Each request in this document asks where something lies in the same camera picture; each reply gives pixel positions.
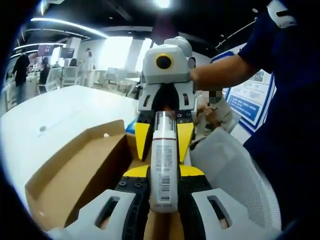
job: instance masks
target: barcode label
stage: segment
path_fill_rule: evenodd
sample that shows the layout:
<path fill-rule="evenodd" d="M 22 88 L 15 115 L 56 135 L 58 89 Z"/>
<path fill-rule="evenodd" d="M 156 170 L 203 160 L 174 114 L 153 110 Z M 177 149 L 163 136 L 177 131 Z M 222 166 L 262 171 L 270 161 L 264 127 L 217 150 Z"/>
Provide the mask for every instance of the barcode label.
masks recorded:
<path fill-rule="evenodd" d="M 170 202 L 170 176 L 159 176 L 158 200 Z"/>

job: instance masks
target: spray can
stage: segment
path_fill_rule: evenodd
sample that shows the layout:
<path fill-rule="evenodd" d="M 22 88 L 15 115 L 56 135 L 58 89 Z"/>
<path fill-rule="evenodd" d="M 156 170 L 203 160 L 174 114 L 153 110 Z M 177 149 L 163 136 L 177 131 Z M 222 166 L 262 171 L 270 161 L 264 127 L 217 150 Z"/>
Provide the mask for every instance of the spray can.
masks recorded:
<path fill-rule="evenodd" d="M 156 213 L 178 210 L 177 128 L 173 111 L 155 114 L 151 147 L 150 208 Z"/>

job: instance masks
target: dark blue sleeve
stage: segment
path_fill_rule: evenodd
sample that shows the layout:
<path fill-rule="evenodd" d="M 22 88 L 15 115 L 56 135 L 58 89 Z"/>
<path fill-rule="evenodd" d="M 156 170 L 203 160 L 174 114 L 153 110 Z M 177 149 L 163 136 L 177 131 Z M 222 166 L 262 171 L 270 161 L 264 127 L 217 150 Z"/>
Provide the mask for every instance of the dark blue sleeve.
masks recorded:
<path fill-rule="evenodd" d="M 275 30 L 275 23 L 269 17 L 268 12 L 261 14 L 255 22 L 251 37 L 238 55 L 248 64 L 271 73 L 273 71 L 272 46 Z"/>

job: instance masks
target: black screw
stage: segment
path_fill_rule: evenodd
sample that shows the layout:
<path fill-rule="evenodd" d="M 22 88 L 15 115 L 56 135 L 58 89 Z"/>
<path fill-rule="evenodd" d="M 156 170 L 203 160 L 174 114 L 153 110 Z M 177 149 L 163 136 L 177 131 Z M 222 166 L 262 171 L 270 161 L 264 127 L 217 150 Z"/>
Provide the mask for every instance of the black screw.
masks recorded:
<path fill-rule="evenodd" d="M 121 181 L 121 182 L 119 182 L 119 186 L 120 187 L 124 187 L 124 186 L 126 186 L 127 185 L 127 182 L 126 181 Z"/>

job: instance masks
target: cardboard box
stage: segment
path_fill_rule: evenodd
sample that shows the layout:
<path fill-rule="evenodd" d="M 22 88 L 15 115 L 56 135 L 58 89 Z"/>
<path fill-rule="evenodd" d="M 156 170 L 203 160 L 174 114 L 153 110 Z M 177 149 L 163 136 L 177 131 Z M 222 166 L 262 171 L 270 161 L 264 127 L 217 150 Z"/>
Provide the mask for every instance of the cardboard box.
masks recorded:
<path fill-rule="evenodd" d="M 114 189 L 138 159 L 136 139 L 122 120 L 89 128 L 55 153 L 25 185 L 30 213 L 49 231 L 73 223 L 79 210 L 106 189 Z M 179 214 L 150 212 L 144 239 L 184 239 Z"/>

